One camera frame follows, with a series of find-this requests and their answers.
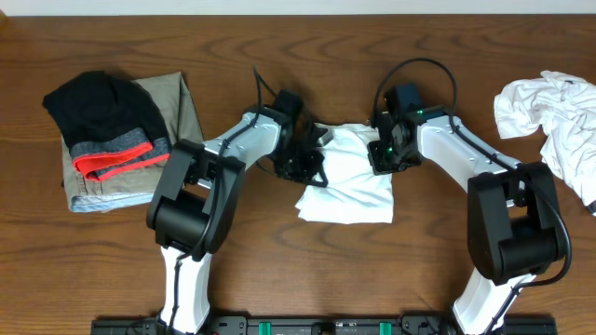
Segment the white printed t-shirt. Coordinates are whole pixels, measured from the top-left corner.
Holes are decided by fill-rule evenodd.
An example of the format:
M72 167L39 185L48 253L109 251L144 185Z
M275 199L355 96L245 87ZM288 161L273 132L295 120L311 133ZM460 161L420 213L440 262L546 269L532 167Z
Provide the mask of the white printed t-shirt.
M325 187L308 186L295 207L304 221L391 223L394 213L392 176L376 175L367 145L377 131L362 124L326 127L332 139L319 150L324 156Z

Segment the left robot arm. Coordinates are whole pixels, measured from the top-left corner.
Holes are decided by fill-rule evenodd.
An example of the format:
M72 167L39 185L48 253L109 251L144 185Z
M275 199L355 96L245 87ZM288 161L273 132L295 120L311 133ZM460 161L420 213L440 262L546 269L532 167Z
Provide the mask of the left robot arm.
M276 177L325 187L320 150L331 139L302 100L282 89L219 137L173 146L146 216L167 270L158 333L198 334L208 320L212 257L229 233L247 170L267 157Z

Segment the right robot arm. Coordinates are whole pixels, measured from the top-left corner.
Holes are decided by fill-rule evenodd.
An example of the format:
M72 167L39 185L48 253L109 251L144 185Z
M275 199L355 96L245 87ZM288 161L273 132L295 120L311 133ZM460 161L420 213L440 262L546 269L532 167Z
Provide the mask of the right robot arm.
M369 146L376 175L402 172L428 160L467 194L467 250L474 270L451 308L449 327L460 334L496 334L525 288L544 279L552 263L570 259L570 237L554 180L543 163L501 155L471 133L445 106L426 107L414 84L377 89Z

